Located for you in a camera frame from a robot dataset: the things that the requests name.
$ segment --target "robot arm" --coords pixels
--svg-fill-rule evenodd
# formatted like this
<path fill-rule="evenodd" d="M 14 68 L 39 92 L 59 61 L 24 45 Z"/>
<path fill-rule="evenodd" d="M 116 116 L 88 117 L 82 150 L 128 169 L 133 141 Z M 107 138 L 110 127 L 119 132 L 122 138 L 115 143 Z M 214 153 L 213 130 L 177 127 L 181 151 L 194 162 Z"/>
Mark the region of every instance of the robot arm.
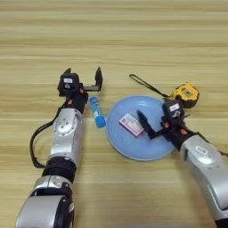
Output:
<path fill-rule="evenodd" d="M 228 167 L 218 149 L 196 134 L 183 143 L 180 152 L 204 193 L 217 227 L 228 227 Z"/>
<path fill-rule="evenodd" d="M 228 227 L 228 167 L 219 150 L 201 134 L 189 130 L 183 122 L 184 110 L 179 101 L 163 105 L 162 130 L 155 132 L 147 118 L 138 117 L 151 139 L 164 135 L 181 152 L 181 158 L 204 193 L 218 228 Z"/>
<path fill-rule="evenodd" d="M 83 137 L 83 112 L 88 91 L 102 89 L 102 72 L 96 72 L 96 85 L 83 86 L 77 74 L 66 70 L 58 89 L 66 105 L 53 122 L 53 145 L 42 177 L 26 199 L 16 228 L 72 228 L 75 205 L 73 182 L 79 165 Z"/>

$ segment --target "small plastic bottle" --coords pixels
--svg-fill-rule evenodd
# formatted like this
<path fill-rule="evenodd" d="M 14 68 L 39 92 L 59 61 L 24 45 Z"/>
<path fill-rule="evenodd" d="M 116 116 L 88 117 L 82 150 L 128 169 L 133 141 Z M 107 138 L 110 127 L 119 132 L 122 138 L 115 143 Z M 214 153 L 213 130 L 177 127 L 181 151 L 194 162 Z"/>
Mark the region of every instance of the small plastic bottle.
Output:
<path fill-rule="evenodd" d="M 102 108 L 97 97 L 92 96 L 89 99 L 91 109 L 94 113 L 95 123 L 98 128 L 106 126 L 106 121 L 102 113 Z"/>

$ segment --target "small box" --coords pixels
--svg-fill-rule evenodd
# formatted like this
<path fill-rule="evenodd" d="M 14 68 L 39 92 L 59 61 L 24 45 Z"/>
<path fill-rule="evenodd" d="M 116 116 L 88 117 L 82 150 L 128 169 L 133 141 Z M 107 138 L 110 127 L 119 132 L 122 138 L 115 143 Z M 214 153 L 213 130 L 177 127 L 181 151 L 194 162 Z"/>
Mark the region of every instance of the small box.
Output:
<path fill-rule="evenodd" d="M 144 130 L 140 122 L 128 113 L 119 120 L 119 123 L 135 137 Z"/>

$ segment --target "tape measure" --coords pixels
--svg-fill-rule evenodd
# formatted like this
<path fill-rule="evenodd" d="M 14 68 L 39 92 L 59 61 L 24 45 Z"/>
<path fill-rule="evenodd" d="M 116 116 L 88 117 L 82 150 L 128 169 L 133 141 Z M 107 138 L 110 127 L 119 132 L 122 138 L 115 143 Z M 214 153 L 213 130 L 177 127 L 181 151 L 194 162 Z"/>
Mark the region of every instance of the tape measure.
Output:
<path fill-rule="evenodd" d="M 167 95 L 134 74 L 130 74 L 129 77 L 157 94 L 160 94 L 165 100 L 179 100 L 185 109 L 193 108 L 200 97 L 200 91 L 189 82 L 178 86 L 171 95 Z"/>
<path fill-rule="evenodd" d="M 190 109 L 196 105 L 200 97 L 200 92 L 191 83 L 186 82 L 178 86 L 170 97 L 173 100 L 179 100 L 185 109 Z"/>

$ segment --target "wooden table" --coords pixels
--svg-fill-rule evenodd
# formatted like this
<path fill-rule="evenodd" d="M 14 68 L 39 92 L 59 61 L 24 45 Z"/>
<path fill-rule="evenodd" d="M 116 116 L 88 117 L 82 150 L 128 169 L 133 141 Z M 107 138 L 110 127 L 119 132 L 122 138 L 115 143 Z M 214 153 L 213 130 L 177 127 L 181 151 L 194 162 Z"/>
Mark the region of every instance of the wooden table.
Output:
<path fill-rule="evenodd" d="M 15 218 L 42 170 L 29 138 L 62 103 L 56 87 L 68 67 L 90 85 L 102 67 L 104 114 L 134 94 L 158 97 L 128 78 L 170 93 L 200 89 L 187 123 L 228 150 L 228 2 L 225 0 L 0 1 L 0 223 Z M 79 228 L 215 227 L 199 186 L 178 152 L 154 162 L 124 158 L 85 110 L 83 157 L 74 183 Z M 51 130 L 37 139 L 45 162 Z"/>

